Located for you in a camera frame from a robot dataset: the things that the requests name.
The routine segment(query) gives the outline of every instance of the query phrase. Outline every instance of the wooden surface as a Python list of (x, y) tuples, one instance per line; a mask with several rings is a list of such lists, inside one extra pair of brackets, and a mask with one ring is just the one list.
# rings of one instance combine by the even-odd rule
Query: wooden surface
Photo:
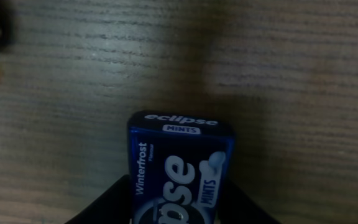
[(217, 116), (283, 223), (358, 223), (358, 0), (14, 0), (0, 223), (64, 223), (127, 173), (142, 109)]

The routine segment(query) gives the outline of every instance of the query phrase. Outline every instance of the white label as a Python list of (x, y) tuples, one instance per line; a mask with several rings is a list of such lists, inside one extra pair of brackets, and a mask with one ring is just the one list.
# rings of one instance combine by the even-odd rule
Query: white label
[(162, 127), (162, 130), (168, 132), (174, 132), (174, 133), (201, 134), (201, 130), (199, 128), (171, 125), (171, 124), (164, 125)]

